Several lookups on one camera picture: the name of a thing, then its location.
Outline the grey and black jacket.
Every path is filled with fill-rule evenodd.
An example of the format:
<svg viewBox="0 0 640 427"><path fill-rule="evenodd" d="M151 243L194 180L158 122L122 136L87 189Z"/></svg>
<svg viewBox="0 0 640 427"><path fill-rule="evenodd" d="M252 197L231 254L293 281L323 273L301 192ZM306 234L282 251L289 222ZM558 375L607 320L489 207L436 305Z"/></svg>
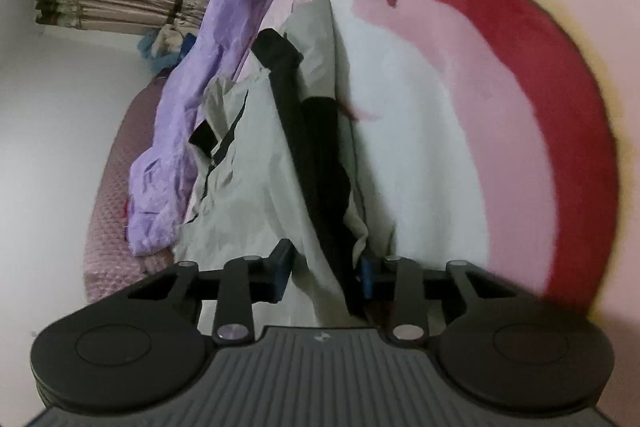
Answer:
<svg viewBox="0 0 640 427"><path fill-rule="evenodd" d="M213 270L268 255L286 239L295 248L292 279L277 306L256 307L257 325L370 324L369 232L338 132L329 0L299 5L280 29L262 30L253 54L256 72L206 88L190 139L198 179L176 256Z"/></svg>

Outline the pink pillow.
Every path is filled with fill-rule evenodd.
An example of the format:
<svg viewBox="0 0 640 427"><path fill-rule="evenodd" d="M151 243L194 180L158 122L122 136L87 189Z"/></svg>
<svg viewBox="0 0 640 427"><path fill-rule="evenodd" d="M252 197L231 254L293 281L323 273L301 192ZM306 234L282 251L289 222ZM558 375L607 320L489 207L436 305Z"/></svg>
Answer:
<svg viewBox="0 0 640 427"><path fill-rule="evenodd" d="M128 225L129 171L149 146L165 79L156 77L130 103L119 125L96 192L84 252L84 285L88 303L169 267L171 251L134 257L130 254Z"/></svg>

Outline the pile of clothes by curtain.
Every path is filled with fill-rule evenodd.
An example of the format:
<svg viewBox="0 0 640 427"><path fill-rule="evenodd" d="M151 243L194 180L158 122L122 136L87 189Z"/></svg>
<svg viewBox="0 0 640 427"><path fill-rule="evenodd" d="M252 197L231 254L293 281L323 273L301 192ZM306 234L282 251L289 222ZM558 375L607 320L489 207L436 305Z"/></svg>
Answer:
<svg viewBox="0 0 640 427"><path fill-rule="evenodd" d="M153 76L164 69L173 69L190 52L198 32L194 28L165 25L147 31L138 42L142 60Z"/></svg>

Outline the pink cartoon bed sheet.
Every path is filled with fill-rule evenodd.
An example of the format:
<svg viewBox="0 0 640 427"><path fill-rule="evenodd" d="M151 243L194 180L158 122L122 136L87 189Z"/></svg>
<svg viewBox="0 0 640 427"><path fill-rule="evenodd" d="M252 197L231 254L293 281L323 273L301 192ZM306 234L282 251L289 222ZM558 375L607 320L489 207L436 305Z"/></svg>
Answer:
<svg viewBox="0 0 640 427"><path fill-rule="evenodd" d="M274 0L282 23L311 0ZM588 310L639 421L639 0L330 0L370 244Z"/></svg>

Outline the purple duvet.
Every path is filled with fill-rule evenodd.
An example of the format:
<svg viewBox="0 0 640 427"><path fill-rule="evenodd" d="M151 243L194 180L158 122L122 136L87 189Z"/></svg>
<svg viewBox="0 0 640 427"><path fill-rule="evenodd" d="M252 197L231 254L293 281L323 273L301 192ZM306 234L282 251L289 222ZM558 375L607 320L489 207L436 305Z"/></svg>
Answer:
<svg viewBox="0 0 640 427"><path fill-rule="evenodd" d="M158 102L151 146L131 165L127 239L134 257L175 243L196 168L188 139L209 80L234 77L272 0L209 0L198 38L170 73Z"/></svg>

